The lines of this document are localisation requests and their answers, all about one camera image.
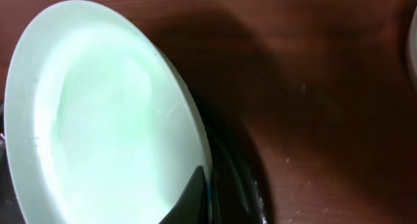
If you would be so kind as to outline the mint green plate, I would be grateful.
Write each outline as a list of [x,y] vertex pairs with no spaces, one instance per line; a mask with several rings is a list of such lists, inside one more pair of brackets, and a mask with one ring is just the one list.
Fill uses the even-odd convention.
[[417,89],[417,10],[414,11],[407,37],[407,68],[414,89]]
[[185,82],[134,24],[92,1],[56,3],[25,28],[4,129],[26,223],[160,223],[197,166],[211,187]]

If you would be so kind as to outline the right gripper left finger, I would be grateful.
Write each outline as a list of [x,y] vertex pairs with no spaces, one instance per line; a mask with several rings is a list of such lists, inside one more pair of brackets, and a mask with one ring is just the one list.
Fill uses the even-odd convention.
[[203,166],[197,166],[178,201],[160,224],[207,224],[207,185]]

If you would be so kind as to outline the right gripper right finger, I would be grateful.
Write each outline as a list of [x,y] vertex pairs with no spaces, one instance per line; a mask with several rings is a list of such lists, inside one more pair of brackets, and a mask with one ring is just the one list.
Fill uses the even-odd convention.
[[252,218],[241,204],[229,171],[214,173],[213,217],[215,224],[252,224]]

